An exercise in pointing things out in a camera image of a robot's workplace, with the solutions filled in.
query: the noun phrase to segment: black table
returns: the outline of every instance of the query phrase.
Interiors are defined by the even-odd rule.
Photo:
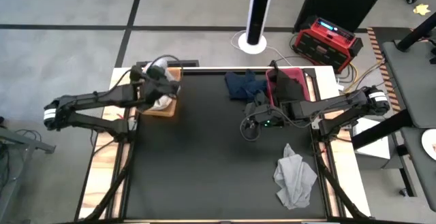
[[[185,74],[182,87],[174,117],[140,117],[126,219],[326,218],[320,177],[306,208],[288,210],[275,195],[287,143],[317,172],[310,129],[263,129],[247,142],[239,131],[245,102],[229,99],[223,73]]]
[[[352,141],[357,149],[400,130],[405,143],[397,150],[400,155],[410,154],[430,209],[436,211],[436,161],[425,153],[421,143],[425,129],[436,128],[436,65],[429,62],[432,47],[428,42],[416,42],[407,52],[401,52],[393,42],[383,44],[406,109],[354,136]]]

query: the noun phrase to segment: gray floor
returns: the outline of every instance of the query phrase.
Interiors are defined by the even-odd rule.
[[[292,27],[304,0],[272,0],[267,25]],[[419,3],[436,0],[419,0]],[[0,0],[0,24],[124,25],[133,0]],[[244,26],[249,0],[141,0],[135,25]],[[436,10],[430,4],[430,10]],[[379,0],[361,27],[416,27],[426,16],[413,14],[404,0]],[[230,45],[235,33],[134,31],[123,66],[149,61],[160,54],[198,59],[202,66],[267,65],[280,56],[267,50],[256,56]],[[285,56],[291,33],[265,33],[268,45]],[[37,129],[44,141],[57,145],[53,155],[36,152],[11,219],[34,223],[72,220],[91,153],[89,130],[47,131],[42,108],[63,94],[108,88],[123,37],[122,31],[0,30],[0,115],[12,129]],[[362,73],[374,64],[369,37],[359,34],[364,48],[353,60]],[[289,58],[292,65],[310,65]],[[379,84],[378,71],[362,85]],[[101,110],[88,112],[100,116]],[[436,223],[418,179],[419,197],[397,194],[403,183],[398,171],[362,171],[373,216],[378,219]]]

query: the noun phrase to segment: crumpled gray towel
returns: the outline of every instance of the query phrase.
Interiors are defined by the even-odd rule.
[[[286,144],[274,173],[274,181],[281,187],[277,192],[281,203],[289,210],[308,206],[316,178],[310,166]]]

